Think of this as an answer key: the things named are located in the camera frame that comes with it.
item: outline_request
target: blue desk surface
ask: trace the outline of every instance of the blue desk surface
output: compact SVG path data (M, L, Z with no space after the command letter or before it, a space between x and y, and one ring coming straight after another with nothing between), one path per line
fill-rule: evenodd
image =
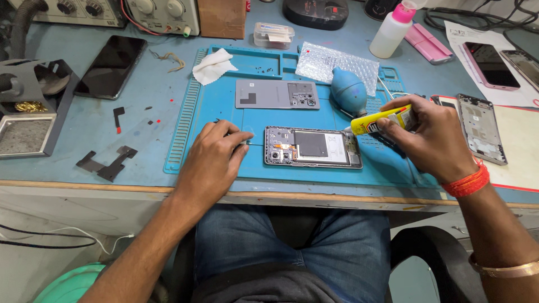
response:
M67 115L60 138L51 157L0 161L0 180L55 181L72 183L110 184L108 181L75 166L90 150L100 152L116 141L125 142L122 134L116 133L113 109L125 107L126 114L120 116L123 130L136 128L146 118L161 119L161 128L150 135L141 136L142 150L125 162L125 169L119 173L113 184L172 187L176 175L163 172L163 164L175 128L177 114L191 74L196 52L211 44L258 48L253 41L256 22L290 25L296 35L289 51L296 51L304 41L331 47L346 53L371 60L379 60L382 65L399 69L408 92L423 95L448 95L457 93L481 97L482 94L470 79L462 64L455 60L433 66L408 42L402 41L389 59L378 59L368 50L380 22L367 17L363 3L348 2L350 16L344 27L337 31L322 31L292 24L282 15L282 1L263 3L253 1L251 12L245 22L245 39L218 39L190 37L155 37L144 34L131 24L125 29L106 29L89 26L69 26L33 24L27 37L27 58L63 59L79 76L88 69L91 62L111 35L132 36L146 39L148 48L161 55L174 52L186 62L186 67L178 72L167 73L177 63L155 59L146 50L140 63L127 82L120 98L116 101L75 97ZM414 18L423 23L424 11ZM448 46L445 33L426 26L443 44ZM536 36L516 32L513 40L539 56ZM353 196L418 197L440 199L434 189L406 189L383 186L350 186L330 183L274 182L267 180L236 180L231 191L276 191L315 192ZM531 192L498 189L507 202L537 203L539 194Z

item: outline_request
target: brown cardboard box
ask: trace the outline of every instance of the brown cardboard box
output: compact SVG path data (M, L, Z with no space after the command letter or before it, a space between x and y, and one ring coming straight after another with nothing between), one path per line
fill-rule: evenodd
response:
M198 0L201 35L245 38L245 0Z

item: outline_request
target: wooden desk edge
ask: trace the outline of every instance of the wooden desk edge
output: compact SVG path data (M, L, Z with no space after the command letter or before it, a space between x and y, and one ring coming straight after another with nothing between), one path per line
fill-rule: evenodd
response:
M112 185L112 184L85 184L68 182L45 182L45 181L19 181L0 180L0 186L16 187L36 187L36 188L60 188L60 189L86 189L86 190L110 190L110 191L132 191L132 192L156 192L169 194L173 187L152 187L138 185ZM308 192L272 192L272 191L229 191L229 197L253 197L253 198L278 198L292 200L319 200L319 201L349 201L349 202L371 202L371 203L392 203L392 204L419 204L419 205L445 205L457 206L454 200L437 200L421 198L403 197L364 197L337 194L316 194ZM507 203L510 208L539 209L539 204L530 203Z

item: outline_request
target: pink phone case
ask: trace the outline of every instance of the pink phone case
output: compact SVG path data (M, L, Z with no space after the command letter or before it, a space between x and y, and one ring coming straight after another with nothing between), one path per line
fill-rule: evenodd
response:
M477 71L477 74L479 74L479 77L481 78L481 80L483 81L483 84L486 86L486 87L489 87L489 88L497 88L497 89L503 89L505 91L515 91L517 89L519 89L520 87L511 87L511 86L501 86L501 85L493 85L493 84L490 84L487 79L485 78L485 75L483 75L483 72L481 71L481 69L479 68L479 65L477 65L477 63L475 62L475 59L473 58L473 55L472 53L470 52L468 46L466 46L466 43L463 43L462 45L462 48L464 48L464 51L466 51L466 55L468 56L468 58L470 59L470 62L472 63L472 67Z
M404 39L433 65L441 64L454 58L453 53L419 23L414 22Z

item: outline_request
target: white cable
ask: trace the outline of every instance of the white cable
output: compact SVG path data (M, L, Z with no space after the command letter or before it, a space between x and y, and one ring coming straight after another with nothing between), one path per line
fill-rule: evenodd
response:
M404 96L406 96L406 95L411 95L411 94L408 94L408 93L399 93L399 92L397 92L397 93L392 93L392 94L391 94L391 96L393 96L393 95L404 95Z
M105 247L103 246L103 244L101 243L101 241L99 241L96 237L90 235L89 233L87 233L86 231L80 229L80 228L76 228L76 227L66 227L66 228L60 228L60 229L55 229L55 230L50 230L50 231L46 231L45 233L49 233L49 232L54 232L54 231L59 231L59 230L64 230L64 229L75 229L75 230L78 230L92 238L94 238L98 243L99 245L101 245L101 248L103 249L103 251L106 253L106 254L112 254L114 252L114 250L116 249L116 243L118 243L118 240L122 239L122 238L133 238L135 237L134 234L131 234L131 235L127 235L127 236L123 236L123 237L120 237L118 239L116 239L116 241L114 242L114 246L112 247L112 251L109 253L107 250L105 250ZM31 238L33 236L37 236L37 235L32 235L32 236L27 236L27 237L21 237L21 238L10 238L10 237L6 237L4 236L3 234L0 233L0 237L4 238L4 239L7 239L7 240L22 240L22 239L28 239L28 238Z
M380 80L380 83L382 83L382 85L384 86L385 91L388 92L389 97L391 98L391 100L395 99L395 98L393 98L393 95L392 95L391 92L389 91L388 87L384 84L384 81L382 81L382 80L380 79L380 76L378 76L378 75L376 75L376 76L378 77L378 80Z

